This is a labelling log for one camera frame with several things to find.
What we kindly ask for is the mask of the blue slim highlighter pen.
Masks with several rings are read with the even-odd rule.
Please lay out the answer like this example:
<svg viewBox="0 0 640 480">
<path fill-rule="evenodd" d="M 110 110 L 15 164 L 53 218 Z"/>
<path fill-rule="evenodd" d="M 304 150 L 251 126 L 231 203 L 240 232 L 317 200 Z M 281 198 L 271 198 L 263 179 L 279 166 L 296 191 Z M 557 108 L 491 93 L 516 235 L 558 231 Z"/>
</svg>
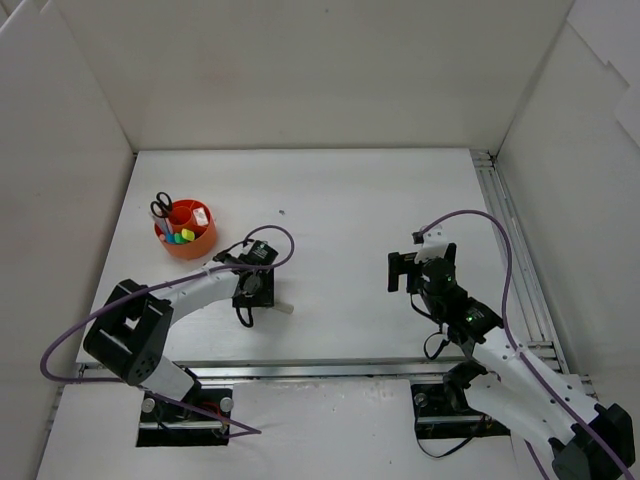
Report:
<svg viewBox="0 0 640 480">
<path fill-rule="evenodd" d="M 173 234 L 173 231 L 172 231 L 172 229 L 171 229 L 171 225 L 170 225 L 170 223 L 169 223 L 166 219 L 162 218 L 162 219 L 160 220 L 160 223 L 161 223 L 161 225 L 162 225 L 162 228 L 164 229 L 164 231 L 165 231 L 167 234 L 169 234 L 169 235 L 172 235 L 172 234 Z"/>
</svg>

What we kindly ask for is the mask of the long beige eraser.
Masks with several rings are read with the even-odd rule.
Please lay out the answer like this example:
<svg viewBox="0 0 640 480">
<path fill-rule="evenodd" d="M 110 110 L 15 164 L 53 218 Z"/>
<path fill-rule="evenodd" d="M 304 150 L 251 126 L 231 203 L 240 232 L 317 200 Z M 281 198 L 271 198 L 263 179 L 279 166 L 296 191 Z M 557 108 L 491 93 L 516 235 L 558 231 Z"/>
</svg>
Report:
<svg viewBox="0 0 640 480">
<path fill-rule="evenodd" d="M 294 311 L 294 307 L 291 304 L 283 302 L 275 303 L 274 309 L 287 315 L 291 315 Z"/>
</svg>

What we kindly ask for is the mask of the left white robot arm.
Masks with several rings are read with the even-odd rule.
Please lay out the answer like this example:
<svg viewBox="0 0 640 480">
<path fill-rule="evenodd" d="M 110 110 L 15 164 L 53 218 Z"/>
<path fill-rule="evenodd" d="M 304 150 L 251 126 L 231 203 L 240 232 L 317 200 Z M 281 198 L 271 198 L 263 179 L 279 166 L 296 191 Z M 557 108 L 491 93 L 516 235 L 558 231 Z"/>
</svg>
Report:
<svg viewBox="0 0 640 480">
<path fill-rule="evenodd" d="M 271 300 L 240 300 L 241 272 L 210 262 L 190 281 L 145 292 L 131 280 L 86 328 L 78 358 L 133 386 L 195 369 L 313 369 L 406 363 L 420 329 L 406 295 L 387 290 L 387 256 L 303 241 L 266 272 Z"/>
</svg>

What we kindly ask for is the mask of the white eraser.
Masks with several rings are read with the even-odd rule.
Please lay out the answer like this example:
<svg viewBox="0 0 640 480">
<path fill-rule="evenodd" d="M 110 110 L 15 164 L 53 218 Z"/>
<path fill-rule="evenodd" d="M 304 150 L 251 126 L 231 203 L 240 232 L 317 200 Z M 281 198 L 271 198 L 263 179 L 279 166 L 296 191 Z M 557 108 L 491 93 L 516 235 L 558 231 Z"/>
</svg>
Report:
<svg viewBox="0 0 640 480">
<path fill-rule="evenodd" d="M 196 225 L 204 227 L 209 224 L 208 215 L 203 207 L 194 209 L 192 215 Z"/>
</svg>

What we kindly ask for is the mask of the yellow capped black marker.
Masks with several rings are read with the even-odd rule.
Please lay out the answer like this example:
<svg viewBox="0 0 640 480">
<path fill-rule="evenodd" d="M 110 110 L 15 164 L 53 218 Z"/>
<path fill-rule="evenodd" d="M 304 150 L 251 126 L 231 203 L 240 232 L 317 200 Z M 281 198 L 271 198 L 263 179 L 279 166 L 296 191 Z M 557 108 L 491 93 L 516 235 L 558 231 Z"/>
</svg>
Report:
<svg viewBox="0 0 640 480">
<path fill-rule="evenodd" d="M 187 228 L 183 228 L 181 230 L 181 235 L 187 242 L 192 242 L 196 239 L 196 234 L 192 230 L 189 230 Z"/>
</svg>

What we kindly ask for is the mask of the black handled scissors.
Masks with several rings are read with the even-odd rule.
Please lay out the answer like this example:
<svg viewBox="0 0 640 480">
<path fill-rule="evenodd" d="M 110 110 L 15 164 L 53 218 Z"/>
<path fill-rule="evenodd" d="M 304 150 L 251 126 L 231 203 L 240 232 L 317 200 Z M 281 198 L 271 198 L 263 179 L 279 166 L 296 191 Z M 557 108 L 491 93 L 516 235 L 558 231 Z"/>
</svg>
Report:
<svg viewBox="0 0 640 480">
<path fill-rule="evenodd" d="M 161 219 L 168 219 L 173 211 L 173 201 L 166 192 L 158 192 L 150 203 L 151 213 Z"/>
</svg>

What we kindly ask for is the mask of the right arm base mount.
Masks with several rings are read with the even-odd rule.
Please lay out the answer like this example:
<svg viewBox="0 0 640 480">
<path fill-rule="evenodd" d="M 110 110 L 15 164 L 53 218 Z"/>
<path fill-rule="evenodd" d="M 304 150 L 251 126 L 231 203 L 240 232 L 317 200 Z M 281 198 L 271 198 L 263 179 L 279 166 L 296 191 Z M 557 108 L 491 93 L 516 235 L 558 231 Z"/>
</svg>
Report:
<svg viewBox="0 0 640 480">
<path fill-rule="evenodd" d="M 509 429 L 492 416 L 474 410 L 465 397 L 470 382 L 487 373 L 473 361 L 462 362 L 446 372 L 439 383 L 411 385 L 414 433 L 420 450 L 429 458 L 447 458 L 473 440 L 509 436 Z M 436 453 L 427 441 L 460 439 L 453 447 Z"/>
</svg>

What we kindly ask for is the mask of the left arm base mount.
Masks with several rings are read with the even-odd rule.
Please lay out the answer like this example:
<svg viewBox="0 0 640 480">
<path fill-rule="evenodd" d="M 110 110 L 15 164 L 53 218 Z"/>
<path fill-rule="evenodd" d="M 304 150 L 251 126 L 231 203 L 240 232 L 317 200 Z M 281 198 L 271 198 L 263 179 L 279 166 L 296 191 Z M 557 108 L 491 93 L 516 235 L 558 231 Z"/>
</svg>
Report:
<svg viewBox="0 0 640 480">
<path fill-rule="evenodd" d="M 231 388 L 207 388 L 200 392 L 196 406 L 230 418 L 234 407 Z M 226 446 L 230 426 L 201 413 L 153 398 L 146 393 L 141 404 L 138 448 Z"/>
</svg>

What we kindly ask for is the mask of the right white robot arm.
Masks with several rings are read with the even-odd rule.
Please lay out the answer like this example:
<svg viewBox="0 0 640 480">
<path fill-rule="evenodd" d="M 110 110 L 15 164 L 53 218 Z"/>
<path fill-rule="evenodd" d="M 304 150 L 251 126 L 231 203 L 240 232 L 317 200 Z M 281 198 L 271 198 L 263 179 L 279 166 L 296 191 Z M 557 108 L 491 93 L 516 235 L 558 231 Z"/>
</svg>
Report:
<svg viewBox="0 0 640 480">
<path fill-rule="evenodd" d="M 522 438 L 559 479 L 629 479 L 636 461 L 631 416 L 569 383 L 508 332 L 503 317 L 456 281 L 456 246 L 388 257 L 388 288 L 401 275 L 426 316 L 464 361 L 444 376 L 442 398 L 455 411 L 485 414 Z"/>
</svg>

